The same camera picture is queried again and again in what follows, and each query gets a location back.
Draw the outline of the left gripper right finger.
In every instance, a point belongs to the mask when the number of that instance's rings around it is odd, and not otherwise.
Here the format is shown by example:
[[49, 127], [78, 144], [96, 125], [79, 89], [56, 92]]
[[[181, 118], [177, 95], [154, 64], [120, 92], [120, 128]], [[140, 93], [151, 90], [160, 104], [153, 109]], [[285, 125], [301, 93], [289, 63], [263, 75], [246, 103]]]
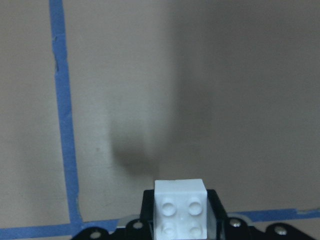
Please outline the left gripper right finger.
[[221, 240], [223, 222], [228, 217], [222, 202], [214, 189], [207, 190], [206, 227], [208, 240]]

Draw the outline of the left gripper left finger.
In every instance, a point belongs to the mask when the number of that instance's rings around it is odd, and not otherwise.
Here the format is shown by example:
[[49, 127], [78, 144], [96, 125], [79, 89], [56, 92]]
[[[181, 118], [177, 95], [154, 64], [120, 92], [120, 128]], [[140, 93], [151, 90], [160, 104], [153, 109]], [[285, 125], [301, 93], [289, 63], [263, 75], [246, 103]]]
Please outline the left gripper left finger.
[[154, 197], [155, 191], [153, 189], [148, 189], [143, 191], [141, 210], [139, 218], [147, 222], [149, 233], [151, 235], [151, 240], [154, 240]]

